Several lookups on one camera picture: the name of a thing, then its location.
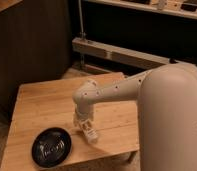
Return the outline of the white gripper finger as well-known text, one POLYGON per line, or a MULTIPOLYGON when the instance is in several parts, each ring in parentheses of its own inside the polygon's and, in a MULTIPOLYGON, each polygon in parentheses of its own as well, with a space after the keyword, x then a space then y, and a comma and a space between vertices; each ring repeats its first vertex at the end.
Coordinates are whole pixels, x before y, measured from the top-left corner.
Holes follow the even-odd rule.
POLYGON ((93 125, 91 124, 90 121, 87 122, 87 132, 90 136, 93 136, 93 137, 98 136, 96 130, 93 128, 93 125))
POLYGON ((83 124, 83 123, 78 123, 78 124, 76 124, 76 127, 77 127, 79 130, 81 130, 81 131, 85 131, 85 129, 84 129, 84 124, 83 124))

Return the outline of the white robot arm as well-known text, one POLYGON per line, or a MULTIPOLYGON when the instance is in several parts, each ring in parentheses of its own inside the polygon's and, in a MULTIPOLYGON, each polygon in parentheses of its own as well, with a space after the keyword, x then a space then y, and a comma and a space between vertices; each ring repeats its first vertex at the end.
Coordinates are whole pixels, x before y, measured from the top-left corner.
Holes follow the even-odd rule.
POLYGON ((73 95, 74 120, 128 100, 137 102, 141 171, 197 171, 197 66, 163 65, 103 87, 89 80, 73 95))

